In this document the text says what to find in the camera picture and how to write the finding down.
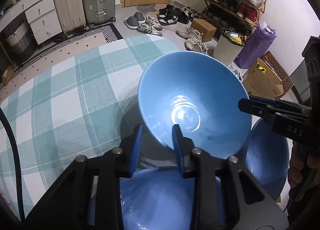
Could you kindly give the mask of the right hand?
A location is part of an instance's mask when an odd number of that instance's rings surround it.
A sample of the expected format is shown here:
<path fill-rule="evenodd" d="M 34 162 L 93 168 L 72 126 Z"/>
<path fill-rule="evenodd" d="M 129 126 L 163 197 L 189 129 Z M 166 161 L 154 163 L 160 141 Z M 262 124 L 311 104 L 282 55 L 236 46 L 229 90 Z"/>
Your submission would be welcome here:
<path fill-rule="evenodd" d="M 300 201 L 307 190 L 319 186 L 319 146 L 292 141 L 291 158 L 287 172 L 290 185 L 289 200 Z"/>

